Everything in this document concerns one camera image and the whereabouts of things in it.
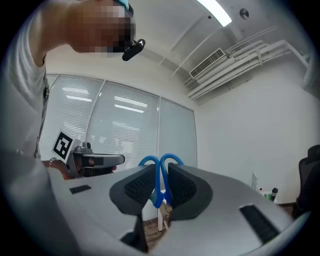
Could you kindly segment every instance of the white pipe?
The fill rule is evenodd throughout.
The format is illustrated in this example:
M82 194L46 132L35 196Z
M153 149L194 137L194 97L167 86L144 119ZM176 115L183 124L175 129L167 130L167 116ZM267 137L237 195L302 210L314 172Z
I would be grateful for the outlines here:
M276 50L276 51L274 51L272 53L269 53L269 54L265 55L264 57L262 57L262 61L265 62L268 59L272 59L275 56L278 56L278 55L284 53L286 50L287 50L286 48L281 48L281 49ZM252 61L252 62L250 62L250 63L248 63L246 65L243 65L240 68L234 70L233 72L227 74L226 76L221 77L220 79L218 79L215 82L213 82L210 86L208 86L206 88L203 88L202 90L199 90L196 94L194 94L191 97L191 99L193 100L195 98L198 98L200 95L202 95L203 93L209 91L210 89L214 89L214 88L226 83L227 79L233 78L238 73L240 73L242 71L245 71L245 70L247 70L248 68L250 68L251 66L254 66L254 65L257 65L257 66L260 65L259 59L256 59L256 60L254 60L254 61Z
M192 84L196 84L197 83L197 80L195 80L195 79L192 79L190 82L188 82L185 86L186 87L189 87L190 85L192 85Z
M262 63L262 57L261 57L261 53L260 53L260 51L259 51L259 50L257 50L257 51L256 51L256 54L258 54L258 60L259 60L260 66L262 66L262 65L263 65L263 63Z
M252 49L252 48L254 48L254 47L258 46L258 45L261 45L261 44L264 44L264 41L262 41L262 40L256 41L256 42L254 42L254 43L252 43L252 44L250 44L250 45L248 45L248 46L246 46L246 47L244 47L244 48L242 48L242 49L230 54L229 56L230 57L237 57L237 56L245 53L246 51L248 51L248 50L250 50L250 49Z
M306 69L303 81L302 81L302 88L306 89L308 87L308 85L311 83L312 80L312 74L314 71L314 67L316 64L316 57L315 57L315 53L312 52L311 56L310 56L310 61L309 61L309 65Z
M207 81L209 78L212 78L214 75L218 74L220 71L226 69L227 67L231 66L232 64L234 64L235 58L230 58L228 60L226 60L224 63L222 63L221 65L217 66L215 69L213 69L212 71L210 71L208 74L204 75L202 78L197 79L199 84L204 83L205 81Z
M193 77L190 76L187 80L185 80L184 84L186 85L190 79L193 79Z
M193 51L184 59L184 61L177 67L177 69L173 72L173 74L171 75L171 77L173 77L175 75L175 73L177 73L177 71L182 67L183 64L185 64L185 62L191 57L191 55L193 55L196 50L198 50L213 34L215 34L220 28L222 28L221 26L214 32L212 32L210 35L208 35L201 43L199 43L199 45L193 49Z
M199 18L197 18L196 20L192 21L183 31L182 33L176 38L175 42L173 42L173 44L170 46L170 50L169 53L171 53L173 51L173 49L177 46L177 44L181 41L181 39L195 26L197 25L204 16L201 16ZM167 53L163 59L160 62L160 65L162 65L162 63L165 61L165 59L168 57L169 53Z
M260 50L260 49L262 49L262 48L264 48L264 47L267 47L268 45L269 45L269 44L267 44L267 43L263 43L263 44L259 45L259 46L256 47L256 48L253 48L253 49L251 49L251 50L248 50L247 52L245 52L244 54L241 54L241 55L238 56L238 57L234 57L234 59L235 59L236 61L241 60L241 59L243 59L244 57L247 57L247 56L249 56L250 54L256 52L257 50Z
M278 42L275 42L271 45L268 45L264 48L262 48L260 50L261 54L264 54L266 52L272 51L278 47L281 46L287 46L301 61L302 63L305 63L305 66L308 66L308 63L306 62L306 60L301 56L301 54L292 47L291 44L289 44L287 41L285 40L280 40ZM231 70L234 70L235 68L243 65L244 63L250 61L253 58L256 58L258 56L258 54L256 52L250 54L249 56L238 60L235 64L227 67L226 69L222 70L221 72L219 72L218 74L214 75L213 77L211 77L210 79L208 79L206 82L204 82L203 84L201 84L200 86L198 86L197 88L195 88L194 90L192 90L191 92L188 93L188 97L190 97L191 95L195 94L196 92L200 91L201 89L203 89L204 87L206 87L207 85L211 84L213 81L217 80L219 77L222 77L223 75L225 75L226 73L230 72Z
M310 59L310 54L303 55L303 58L308 62Z
M190 87L190 90L191 90L193 87L195 87L197 84L198 84L198 83L196 82L194 85L192 85L192 86Z
M283 53L281 53L281 54L278 54L278 55L276 55L276 56L273 56L273 57L271 57L271 58L268 58L268 59L264 60L263 63L266 63L266 62L271 61L271 60L273 60L273 59L276 59L276 58L278 58L278 57L280 57L280 56L282 56L282 55L287 55L287 54L290 54L290 53L291 53L291 51L285 51L285 52L283 52ZM204 95L204 94L206 94L206 93L208 93L208 92L211 92L211 91L214 90L215 88L218 88L218 87L224 85L225 83L227 83L227 82L229 82L229 81L231 81L231 80L233 80L233 79L241 76L242 74L244 74L244 73L246 73L246 72L254 69L255 67L258 67L259 65L260 65L259 63L254 64L253 66L250 66L249 68L241 71L240 73L238 73L238 74L236 74L236 75L228 78L227 80L223 81L222 83L220 83L220 84L218 84L218 85L216 85L216 86L214 86L214 87L206 90L206 91L203 92L202 94L198 95L197 97L193 97L193 98L191 98L191 99L192 99L192 100L195 100L195 99L201 97L202 95Z
M229 48L228 50L226 50L225 52L226 52L226 53L227 53L227 52L230 52L230 51L232 51L232 50L234 50L234 49L242 46L243 44L245 44L245 43L247 43L247 42L249 42L249 41L251 41L251 40L253 40L253 39L257 38L257 37L260 37L260 36L262 36L262 35L264 35L264 34L266 34L266 33L269 33L269 32L271 32L271 31L276 30L277 28L278 28L277 26L268 27L268 28L266 28L265 30L262 30L262 31L260 31L260 32L258 32L258 33L256 33L256 34L253 34L253 35L247 37L246 39L238 42L237 44L235 44L234 46L230 47L230 48Z
M308 68L308 62L304 59L304 57L294 48L290 43L286 42L288 48L299 58L302 64Z

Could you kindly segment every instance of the hand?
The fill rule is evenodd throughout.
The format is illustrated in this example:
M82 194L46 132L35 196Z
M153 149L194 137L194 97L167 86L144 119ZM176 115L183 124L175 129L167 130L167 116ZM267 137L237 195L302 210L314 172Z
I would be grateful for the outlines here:
M95 165L95 161L94 161L93 158L89 158L88 162L89 162L90 166L94 166ZM81 158L75 159L74 160L74 165L75 165L76 171L80 172L83 169L82 159Z
M49 167L50 161L43 161L42 163L44 164L45 167ZM67 167L65 163L62 162L61 160L53 161L50 167L60 171L64 180L71 180L71 178L69 177Z

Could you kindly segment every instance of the black ear clip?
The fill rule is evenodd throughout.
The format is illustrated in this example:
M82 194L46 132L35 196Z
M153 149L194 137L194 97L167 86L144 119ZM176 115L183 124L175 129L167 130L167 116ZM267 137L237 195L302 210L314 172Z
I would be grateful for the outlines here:
M124 51L122 59L125 62L132 59L145 48L145 45L146 41L144 39L139 39L138 41L133 40L131 46Z

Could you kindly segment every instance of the white ceiling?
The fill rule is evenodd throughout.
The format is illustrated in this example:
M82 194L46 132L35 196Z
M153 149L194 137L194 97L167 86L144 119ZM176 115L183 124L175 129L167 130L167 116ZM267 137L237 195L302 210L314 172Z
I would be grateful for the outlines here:
M256 40L274 43L286 39L298 50L307 51L301 36L297 35L296 24L271 0L217 1L232 19L226 27L221 27L213 16L209 19L211 14L196 0L129 0L135 13L136 38L146 40L142 54L159 63L166 57L163 65L174 70L200 42L213 33L182 66L190 71L217 48L225 51L271 26L279 28ZM241 8L249 11L249 19L240 17Z

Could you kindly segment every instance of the black slot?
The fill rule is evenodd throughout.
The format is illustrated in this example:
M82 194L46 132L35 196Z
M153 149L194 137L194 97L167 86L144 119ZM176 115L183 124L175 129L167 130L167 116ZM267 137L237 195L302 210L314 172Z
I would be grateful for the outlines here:
M70 191L71 191L71 194L77 194L89 189L91 189L89 185L83 185L83 186L76 186L76 187L70 188Z
M239 210L263 244L279 235L279 231L255 205L247 205Z

